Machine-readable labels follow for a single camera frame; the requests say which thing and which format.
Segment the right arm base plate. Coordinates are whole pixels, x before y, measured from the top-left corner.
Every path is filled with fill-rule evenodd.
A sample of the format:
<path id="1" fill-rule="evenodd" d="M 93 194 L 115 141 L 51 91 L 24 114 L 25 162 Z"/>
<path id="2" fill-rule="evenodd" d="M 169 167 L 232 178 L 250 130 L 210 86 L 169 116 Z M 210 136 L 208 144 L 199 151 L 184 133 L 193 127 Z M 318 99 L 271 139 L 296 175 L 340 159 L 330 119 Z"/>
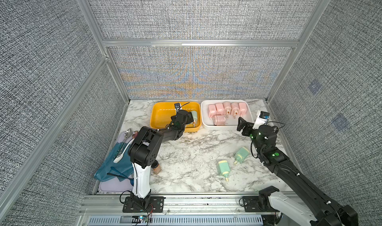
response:
<path id="1" fill-rule="evenodd" d="M 264 196 L 244 196 L 241 203 L 245 212 L 265 212 L 268 209 L 267 200 Z"/>

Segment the yellow plastic storage box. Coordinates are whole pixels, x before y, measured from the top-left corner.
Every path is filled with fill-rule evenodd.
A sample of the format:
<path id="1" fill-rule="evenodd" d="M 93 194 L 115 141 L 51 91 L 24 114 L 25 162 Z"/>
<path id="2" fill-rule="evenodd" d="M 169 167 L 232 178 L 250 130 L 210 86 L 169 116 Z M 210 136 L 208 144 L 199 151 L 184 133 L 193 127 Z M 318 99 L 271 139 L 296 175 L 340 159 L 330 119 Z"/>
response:
<path id="1" fill-rule="evenodd" d="M 197 112 L 198 119 L 196 120 L 196 123 L 190 123 L 186 125 L 185 132 L 198 131 L 202 125 L 201 106 L 199 103 L 190 100 L 156 103 L 152 110 L 150 118 L 150 127 L 164 128 L 166 125 L 168 125 L 171 121 L 171 116 L 176 115 L 176 103 L 179 103 L 183 110 L 186 110 L 188 112 Z"/>

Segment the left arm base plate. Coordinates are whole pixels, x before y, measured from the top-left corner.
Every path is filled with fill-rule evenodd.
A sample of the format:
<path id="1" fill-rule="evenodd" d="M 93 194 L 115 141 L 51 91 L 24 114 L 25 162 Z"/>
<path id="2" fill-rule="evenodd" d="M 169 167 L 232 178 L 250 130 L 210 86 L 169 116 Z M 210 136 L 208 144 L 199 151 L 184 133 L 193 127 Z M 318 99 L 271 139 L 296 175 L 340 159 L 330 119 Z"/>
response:
<path id="1" fill-rule="evenodd" d="M 135 195 L 125 198 L 123 213 L 162 213 L 165 197 L 147 196 L 142 199 Z"/>

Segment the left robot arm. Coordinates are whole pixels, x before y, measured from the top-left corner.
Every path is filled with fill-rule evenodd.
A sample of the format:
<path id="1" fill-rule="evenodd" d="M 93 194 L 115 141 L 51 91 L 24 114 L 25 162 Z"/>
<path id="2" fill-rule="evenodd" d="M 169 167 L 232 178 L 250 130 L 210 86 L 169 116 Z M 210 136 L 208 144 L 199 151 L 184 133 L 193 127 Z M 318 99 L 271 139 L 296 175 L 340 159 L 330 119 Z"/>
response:
<path id="1" fill-rule="evenodd" d="M 153 129 L 144 126 L 140 129 L 128 150 L 134 168 L 134 196 L 144 199 L 150 194 L 150 169 L 156 160 L 161 144 L 179 139 L 183 135 L 186 126 L 193 122 L 192 113 L 186 110 L 178 110 L 165 128 Z"/>

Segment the white plastic storage box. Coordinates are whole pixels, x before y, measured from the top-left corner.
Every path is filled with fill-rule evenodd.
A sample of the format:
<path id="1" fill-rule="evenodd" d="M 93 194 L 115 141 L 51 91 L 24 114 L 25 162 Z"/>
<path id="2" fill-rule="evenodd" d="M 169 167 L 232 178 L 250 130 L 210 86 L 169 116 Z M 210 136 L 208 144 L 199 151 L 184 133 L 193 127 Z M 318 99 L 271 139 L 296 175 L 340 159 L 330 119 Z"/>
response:
<path id="1" fill-rule="evenodd" d="M 237 130 L 241 121 L 254 122 L 250 108 L 242 100 L 205 100 L 201 121 L 207 130 Z"/>

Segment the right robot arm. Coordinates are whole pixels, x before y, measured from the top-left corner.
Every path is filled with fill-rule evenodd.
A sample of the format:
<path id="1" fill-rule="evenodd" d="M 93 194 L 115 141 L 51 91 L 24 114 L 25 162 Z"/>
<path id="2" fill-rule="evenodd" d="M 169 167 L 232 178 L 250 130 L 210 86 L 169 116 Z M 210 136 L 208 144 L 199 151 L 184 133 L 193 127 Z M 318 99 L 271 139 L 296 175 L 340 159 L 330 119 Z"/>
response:
<path id="1" fill-rule="evenodd" d="M 277 177 L 282 179 L 305 203 L 305 206 L 289 199 L 276 187 L 259 191 L 258 207 L 263 211 L 274 209 L 288 216 L 301 226 L 357 226 L 357 212 L 349 205 L 342 206 L 323 193 L 289 157 L 276 147 L 279 128 L 268 124 L 254 128 L 254 123 L 242 117 L 238 119 L 237 131 L 251 139 L 256 158 Z"/>

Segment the pink pencil sharpener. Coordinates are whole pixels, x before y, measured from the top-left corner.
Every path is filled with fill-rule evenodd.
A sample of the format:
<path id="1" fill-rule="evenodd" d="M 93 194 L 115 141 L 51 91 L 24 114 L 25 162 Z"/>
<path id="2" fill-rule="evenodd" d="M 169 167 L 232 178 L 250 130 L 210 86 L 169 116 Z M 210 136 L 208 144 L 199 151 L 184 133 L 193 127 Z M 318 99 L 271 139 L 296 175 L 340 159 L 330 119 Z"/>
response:
<path id="1" fill-rule="evenodd" d="M 248 111 L 247 104 L 245 102 L 240 102 L 239 103 L 239 110 L 240 110 L 240 116 L 241 117 L 246 115 L 246 113 Z"/>

